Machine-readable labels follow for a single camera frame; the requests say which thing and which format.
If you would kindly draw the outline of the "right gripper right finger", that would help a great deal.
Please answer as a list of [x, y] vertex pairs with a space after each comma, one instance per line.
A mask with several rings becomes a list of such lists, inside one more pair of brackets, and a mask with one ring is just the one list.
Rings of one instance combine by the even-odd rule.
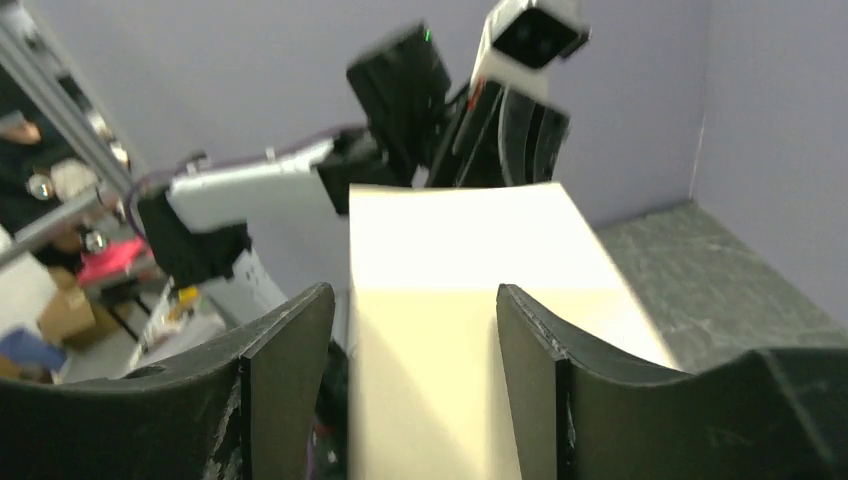
[[525, 479], [843, 479], [847, 352], [748, 351], [698, 374], [627, 353], [503, 285], [497, 326]]

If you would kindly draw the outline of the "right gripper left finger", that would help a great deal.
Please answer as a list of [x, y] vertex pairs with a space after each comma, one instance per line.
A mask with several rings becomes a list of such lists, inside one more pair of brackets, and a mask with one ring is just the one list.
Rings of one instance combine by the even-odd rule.
[[5, 479], [300, 479], [335, 295], [266, 316], [120, 379], [1, 384]]

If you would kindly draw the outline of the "brown paper letter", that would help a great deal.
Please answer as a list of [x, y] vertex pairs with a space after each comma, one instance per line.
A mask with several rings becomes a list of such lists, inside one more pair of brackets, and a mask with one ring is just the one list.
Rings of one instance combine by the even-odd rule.
[[674, 359], [557, 182], [350, 192], [349, 475], [520, 475], [496, 327], [503, 283], [644, 359]]

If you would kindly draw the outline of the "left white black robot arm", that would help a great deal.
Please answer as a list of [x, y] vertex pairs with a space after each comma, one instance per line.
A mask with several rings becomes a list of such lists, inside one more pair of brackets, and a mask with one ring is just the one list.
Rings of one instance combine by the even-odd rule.
[[367, 123], [319, 134], [262, 157], [186, 172], [135, 202], [160, 267], [196, 286], [228, 327], [287, 300], [248, 233], [276, 220], [292, 231], [350, 211], [355, 184], [500, 188], [551, 179], [569, 114], [547, 98], [547, 70], [590, 37], [587, 25], [532, 9], [486, 22], [472, 76], [457, 91], [422, 22], [398, 29], [348, 66]]

